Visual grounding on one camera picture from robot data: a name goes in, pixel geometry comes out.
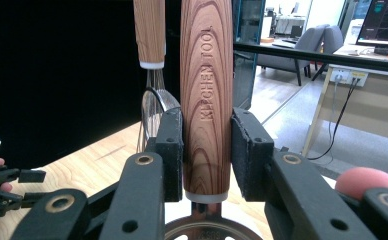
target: black cable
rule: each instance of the black cable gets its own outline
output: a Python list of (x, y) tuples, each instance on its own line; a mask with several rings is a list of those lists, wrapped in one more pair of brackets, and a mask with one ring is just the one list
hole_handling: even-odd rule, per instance
[(338, 119), (337, 119), (337, 123), (335, 124), (335, 128), (334, 128), (334, 133), (332, 134), (332, 142), (331, 142), (331, 145), (328, 147), (328, 149), (319, 157), (314, 157), (314, 158), (307, 158), (311, 161), (313, 160), (318, 160), (319, 158), (325, 156), (325, 154), (327, 154), (332, 146), (334, 145), (334, 140), (335, 140), (335, 133), (337, 132), (337, 129), (338, 129), (338, 125), (340, 124), (340, 121), (341, 121), (341, 118), (343, 117), (343, 114), (344, 114), (344, 110), (346, 109), (346, 106), (347, 106), (347, 103), (350, 99), (350, 96), (352, 95), (354, 89), (356, 88), (357, 86), (357, 83), (360, 81), (360, 79), (356, 79), (356, 78), (353, 78), (352, 80), (352, 83), (350, 84), (350, 87), (349, 87), (349, 92), (347, 94), (347, 98), (346, 98), (346, 101), (344, 102), (344, 105), (343, 105), (343, 108), (341, 109), (341, 112), (340, 112), (340, 116), (338, 116)]

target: cabinet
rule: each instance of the cabinet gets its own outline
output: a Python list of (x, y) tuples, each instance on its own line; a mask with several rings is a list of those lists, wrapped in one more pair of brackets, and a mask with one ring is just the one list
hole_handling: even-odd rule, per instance
[[(265, 0), (233, 0), (234, 42), (260, 44)], [(234, 51), (235, 107), (249, 109), (256, 72), (255, 53)]]

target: black backdrop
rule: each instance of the black backdrop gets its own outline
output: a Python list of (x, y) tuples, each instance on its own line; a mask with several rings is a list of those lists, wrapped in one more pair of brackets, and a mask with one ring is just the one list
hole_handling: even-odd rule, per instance
[(145, 79), (132, 1), (0, 0), (9, 167), (43, 166), (139, 121)]

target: wooden handle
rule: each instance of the wooden handle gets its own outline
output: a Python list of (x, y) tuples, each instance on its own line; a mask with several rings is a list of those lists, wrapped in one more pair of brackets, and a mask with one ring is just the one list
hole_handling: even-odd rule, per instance
[(181, 109), (184, 188), (194, 202), (226, 199), (230, 179), (233, 82), (230, 0), (184, 0)]
[(165, 1), (134, 0), (138, 58), (145, 69), (161, 69), (165, 55)]

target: black horizontal bar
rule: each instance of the black horizontal bar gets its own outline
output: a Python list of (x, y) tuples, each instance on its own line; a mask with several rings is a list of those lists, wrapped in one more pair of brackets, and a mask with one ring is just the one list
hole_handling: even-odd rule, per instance
[(356, 68), (365, 68), (378, 71), (388, 72), (388, 60), (378, 60), (370, 58), (361, 58), (354, 56), (335, 55), (327, 53), (299, 51), (290, 48), (276, 48), (261, 45), (253, 45), (248, 43), (234, 43), (234, 50), (267, 54), (281, 57), (290, 57), (303, 60), (312, 60), (317, 62), (325, 62), (328, 64), (337, 64)]

